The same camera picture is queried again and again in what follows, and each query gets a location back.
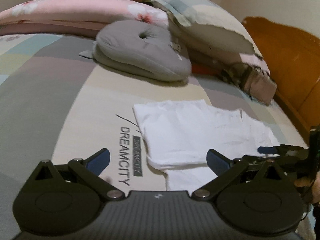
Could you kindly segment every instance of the gray cushion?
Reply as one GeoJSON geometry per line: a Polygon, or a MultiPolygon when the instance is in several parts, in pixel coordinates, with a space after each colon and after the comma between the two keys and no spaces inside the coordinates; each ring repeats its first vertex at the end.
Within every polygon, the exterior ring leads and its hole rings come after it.
{"type": "Polygon", "coordinates": [[[96,37],[93,57],[109,67],[161,81],[191,73],[186,47],[168,30],[136,20],[118,21],[96,37]]]}

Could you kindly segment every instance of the human hand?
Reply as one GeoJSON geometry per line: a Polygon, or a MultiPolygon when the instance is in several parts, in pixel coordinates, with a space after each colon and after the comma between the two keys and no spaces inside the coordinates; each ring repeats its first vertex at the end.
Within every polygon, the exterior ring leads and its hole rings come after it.
{"type": "MultiPolygon", "coordinates": [[[[303,186],[310,186],[312,184],[312,181],[310,181],[309,178],[307,177],[303,177],[301,179],[297,179],[294,182],[294,185],[296,187],[303,187],[303,186]]],[[[316,180],[311,188],[311,192],[312,192],[312,203],[317,203],[320,201],[320,171],[318,171],[317,175],[316,175],[316,180]]]]}

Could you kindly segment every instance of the floral blanket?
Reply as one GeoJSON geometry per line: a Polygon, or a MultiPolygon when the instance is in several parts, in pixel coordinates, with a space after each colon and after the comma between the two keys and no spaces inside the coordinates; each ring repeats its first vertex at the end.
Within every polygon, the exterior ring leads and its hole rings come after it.
{"type": "Polygon", "coordinates": [[[129,19],[168,28],[164,11],[131,0],[34,0],[0,13],[0,35],[14,33],[12,24],[17,29],[40,24],[38,32],[52,25],[99,31],[109,23],[129,19]]]}

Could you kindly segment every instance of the white towel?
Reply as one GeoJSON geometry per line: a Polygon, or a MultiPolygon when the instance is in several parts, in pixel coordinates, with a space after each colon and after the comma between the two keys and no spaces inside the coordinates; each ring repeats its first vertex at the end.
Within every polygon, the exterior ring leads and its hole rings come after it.
{"type": "Polygon", "coordinates": [[[269,127],[241,109],[228,111],[200,101],[164,101],[134,105],[148,147],[149,164],[167,174],[167,190],[190,194],[216,175],[206,165],[215,149],[229,159],[261,156],[259,146],[276,146],[269,127]]]}

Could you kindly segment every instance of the wooden bed frame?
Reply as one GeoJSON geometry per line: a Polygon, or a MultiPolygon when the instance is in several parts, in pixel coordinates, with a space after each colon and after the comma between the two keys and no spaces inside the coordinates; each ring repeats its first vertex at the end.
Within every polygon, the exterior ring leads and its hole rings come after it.
{"type": "Polygon", "coordinates": [[[278,85],[275,101],[308,144],[310,127],[320,124],[320,39],[262,17],[242,23],[278,85]]]}

